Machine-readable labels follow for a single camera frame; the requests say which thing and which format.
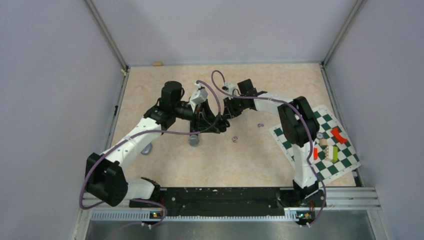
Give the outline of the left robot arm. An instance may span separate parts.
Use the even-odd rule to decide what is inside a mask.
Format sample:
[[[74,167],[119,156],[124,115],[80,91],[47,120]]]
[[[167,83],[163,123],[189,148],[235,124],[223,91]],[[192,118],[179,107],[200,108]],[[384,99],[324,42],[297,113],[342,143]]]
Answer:
[[[129,190],[124,171],[142,151],[163,134],[177,135],[170,127],[177,119],[189,122],[190,132],[224,133],[229,121],[220,112],[214,114],[208,102],[212,88],[198,80],[197,89],[188,101],[183,101],[185,90],[178,81],[168,81],[161,89],[156,104],[146,111],[136,126],[118,143],[101,154],[92,153],[86,160],[85,178],[80,192],[89,193],[101,203],[115,207],[120,204]]]

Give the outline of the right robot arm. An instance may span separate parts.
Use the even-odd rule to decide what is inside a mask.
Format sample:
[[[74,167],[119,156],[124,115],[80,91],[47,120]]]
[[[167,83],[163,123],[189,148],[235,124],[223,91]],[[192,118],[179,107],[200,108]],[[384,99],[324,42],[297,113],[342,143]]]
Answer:
[[[237,85],[225,82],[224,115],[228,119],[251,109],[276,115],[280,119],[282,134],[290,143],[294,161],[293,200],[299,206],[307,206],[314,197],[324,200],[320,189],[322,178],[313,166],[313,148],[320,129],[308,100],[303,97],[282,98],[266,91],[257,91],[250,79]]]

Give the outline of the black earbud charging case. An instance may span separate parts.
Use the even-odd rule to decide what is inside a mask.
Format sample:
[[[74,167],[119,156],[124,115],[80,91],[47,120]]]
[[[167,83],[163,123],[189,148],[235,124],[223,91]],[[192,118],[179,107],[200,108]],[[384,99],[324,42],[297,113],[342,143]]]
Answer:
[[[230,127],[230,123],[225,116],[221,115],[216,126],[220,133],[224,133]]]

